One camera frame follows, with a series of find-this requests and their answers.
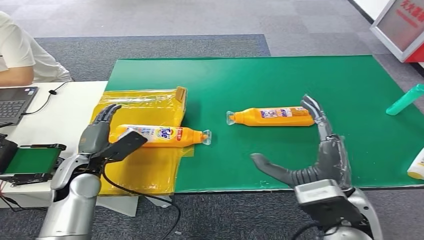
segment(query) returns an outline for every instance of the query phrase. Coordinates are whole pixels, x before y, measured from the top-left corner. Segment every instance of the robotic arm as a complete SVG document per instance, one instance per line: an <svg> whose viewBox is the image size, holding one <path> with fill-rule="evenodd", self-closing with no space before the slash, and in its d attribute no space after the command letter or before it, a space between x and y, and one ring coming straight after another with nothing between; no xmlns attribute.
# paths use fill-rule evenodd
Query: robotic arm
<svg viewBox="0 0 424 240"><path fill-rule="evenodd" d="M104 108L81 135L79 153L65 159L51 180L52 203L37 240L90 240L100 175L147 142L133 131L109 143L110 123L120 105Z"/></svg>
<svg viewBox="0 0 424 240"><path fill-rule="evenodd" d="M343 138L333 133L315 99L305 95L300 103L318 126L320 143L316 163L289 170L271 163L260 153L253 153L254 164L265 174L294 188L300 207L325 232L324 240L383 240L376 211L364 192L352 187Z"/></svg>

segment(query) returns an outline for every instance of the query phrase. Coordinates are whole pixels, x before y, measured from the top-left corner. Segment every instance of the person's arm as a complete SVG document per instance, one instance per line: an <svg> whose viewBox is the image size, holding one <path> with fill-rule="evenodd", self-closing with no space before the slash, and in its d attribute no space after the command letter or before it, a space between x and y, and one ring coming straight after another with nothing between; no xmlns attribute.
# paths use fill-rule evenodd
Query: person's arm
<svg viewBox="0 0 424 240"><path fill-rule="evenodd" d="M0 87L26 86L34 80L35 64L28 35L11 20L0 25L0 53L7 70L0 71Z"/></svg>
<svg viewBox="0 0 424 240"><path fill-rule="evenodd" d="M33 83L33 79L32 66L11 67L0 71L0 87L27 86Z"/></svg>

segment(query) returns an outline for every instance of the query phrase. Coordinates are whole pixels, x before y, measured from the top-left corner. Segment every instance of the transparent bottle cap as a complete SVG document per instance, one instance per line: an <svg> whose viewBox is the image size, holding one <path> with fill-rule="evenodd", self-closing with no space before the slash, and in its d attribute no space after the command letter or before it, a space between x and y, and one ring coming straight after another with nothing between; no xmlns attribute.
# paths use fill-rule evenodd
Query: transparent bottle cap
<svg viewBox="0 0 424 240"><path fill-rule="evenodd" d="M212 132L210 130L204 130L201 143L203 143L204 145L211 145L211 141L212 141Z"/></svg>
<svg viewBox="0 0 424 240"><path fill-rule="evenodd" d="M235 124L236 122L234 121L234 119L235 119L236 117L235 117L235 115L234 115L234 112L232 112L232 111L227 111L226 112L226 124L228 124L228 125L233 125L233 124Z"/></svg>

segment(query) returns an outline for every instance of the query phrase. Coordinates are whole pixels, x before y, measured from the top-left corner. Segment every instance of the white bottle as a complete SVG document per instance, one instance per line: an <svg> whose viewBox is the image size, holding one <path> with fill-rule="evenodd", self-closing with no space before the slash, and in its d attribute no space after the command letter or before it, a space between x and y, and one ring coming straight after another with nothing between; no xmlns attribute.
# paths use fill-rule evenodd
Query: white bottle
<svg viewBox="0 0 424 240"><path fill-rule="evenodd" d="M424 148L415 157L407 173L411 178L424 180Z"/></svg>

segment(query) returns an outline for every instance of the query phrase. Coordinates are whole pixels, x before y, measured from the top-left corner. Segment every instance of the laptop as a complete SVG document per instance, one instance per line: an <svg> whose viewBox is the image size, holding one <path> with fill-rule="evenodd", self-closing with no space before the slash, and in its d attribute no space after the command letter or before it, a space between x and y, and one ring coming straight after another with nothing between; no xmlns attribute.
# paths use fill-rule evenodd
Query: laptop
<svg viewBox="0 0 424 240"><path fill-rule="evenodd" d="M17 125L38 91L36 86L0 88L0 125Z"/></svg>

